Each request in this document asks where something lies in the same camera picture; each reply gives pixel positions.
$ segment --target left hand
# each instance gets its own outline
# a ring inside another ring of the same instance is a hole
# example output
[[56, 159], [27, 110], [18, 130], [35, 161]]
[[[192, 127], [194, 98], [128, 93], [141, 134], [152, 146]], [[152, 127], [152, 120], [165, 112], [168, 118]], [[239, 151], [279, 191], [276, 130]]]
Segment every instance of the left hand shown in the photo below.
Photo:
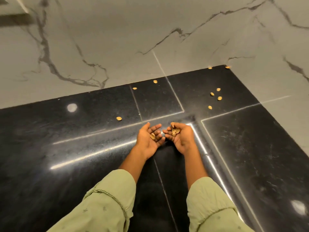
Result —
[[[146, 160], [154, 155], [157, 148], [161, 146], [165, 137], [162, 137], [160, 128], [161, 124], [157, 124], [150, 128], [150, 123], [145, 124], [138, 132], [135, 148], [138, 148]], [[155, 140], [152, 140], [150, 134], [154, 133]]]

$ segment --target black granite floor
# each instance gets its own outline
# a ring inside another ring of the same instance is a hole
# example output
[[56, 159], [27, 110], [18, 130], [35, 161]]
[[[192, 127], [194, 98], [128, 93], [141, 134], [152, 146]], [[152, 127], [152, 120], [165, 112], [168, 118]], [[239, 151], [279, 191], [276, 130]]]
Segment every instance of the black granite floor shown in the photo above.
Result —
[[[118, 168], [147, 121], [194, 128], [209, 175], [255, 231], [309, 231], [309, 158], [230, 70], [157, 81], [0, 110], [0, 231], [48, 230]], [[187, 192], [183, 156], [166, 142], [142, 171], [129, 230], [188, 231]]]

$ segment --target hand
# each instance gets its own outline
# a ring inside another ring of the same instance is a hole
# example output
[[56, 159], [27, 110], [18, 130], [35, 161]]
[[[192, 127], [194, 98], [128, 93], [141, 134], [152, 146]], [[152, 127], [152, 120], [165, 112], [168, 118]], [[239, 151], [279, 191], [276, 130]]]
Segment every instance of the hand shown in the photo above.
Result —
[[[161, 124], [150, 127], [150, 123], [145, 124], [138, 132], [135, 148], [139, 149], [146, 160], [154, 155], [157, 148], [161, 146], [165, 137], [162, 137], [160, 128]], [[150, 137], [150, 134], [154, 133], [155, 140]]]
[[171, 140], [175, 144], [177, 150], [184, 155], [189, 148], [196, 145], [194, 140], [194, 132], [191, 126], [186, 124], [172, 122], [171, 126], [172, 125], [180, 129], [180, 132], [176, 134], [175, 137], [172, 136], [171, 127], [168, 127], [167, 130], [163, 130], [163, 133], [165, 133], [165, 137], [168, 140]]

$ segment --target light green shirt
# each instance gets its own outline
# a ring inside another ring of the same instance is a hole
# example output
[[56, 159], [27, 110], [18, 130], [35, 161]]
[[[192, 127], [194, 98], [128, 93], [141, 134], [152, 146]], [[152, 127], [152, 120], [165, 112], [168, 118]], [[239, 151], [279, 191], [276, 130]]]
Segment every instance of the light green shirt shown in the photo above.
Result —
[[[127, 232], [136, 184], [123, 169], [110, 172], [90, 189], [82, 202], [48, 232]], [[237, 216], [234, 203], [209, 177], [198, 179], [187, 197], [190, 232], [252, 232]]]

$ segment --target floor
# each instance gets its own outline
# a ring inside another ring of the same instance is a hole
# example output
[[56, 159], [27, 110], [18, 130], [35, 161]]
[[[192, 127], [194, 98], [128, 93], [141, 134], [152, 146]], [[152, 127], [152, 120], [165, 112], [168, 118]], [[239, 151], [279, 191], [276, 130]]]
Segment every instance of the floor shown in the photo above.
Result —
[[[142, 124], [179, 121], [245, 223], [308, 231], [309, 159], [265, 109], [277, 100], [261, 104], [224, 65], [156, 80], [1, 109], [1, 230], [46, 231], [118, 168]], [[166, 142], [143, 168], [129, 230], [188, 231], [187, 193]]]
[[0, 108], [228, 64], [309, 155], [307, 0], [22, 1], [0, 17]]

